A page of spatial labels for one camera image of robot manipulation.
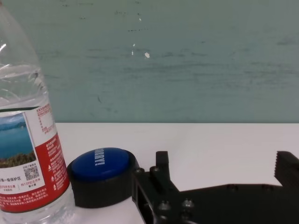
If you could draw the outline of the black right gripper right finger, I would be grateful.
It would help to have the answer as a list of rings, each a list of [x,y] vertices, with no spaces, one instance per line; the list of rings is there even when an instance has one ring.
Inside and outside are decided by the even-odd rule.
[[[299,159],[287,151],[277,151],[275,178],[283,187],[299,186]]]

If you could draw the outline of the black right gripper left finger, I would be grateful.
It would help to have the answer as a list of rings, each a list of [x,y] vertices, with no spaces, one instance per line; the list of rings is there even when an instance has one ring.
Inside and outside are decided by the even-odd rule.
[[[156,152],[149,171],[138,168],[132,175],[132,200],[145,224],[177,224],[179,190],[172,183],[167,151]]]

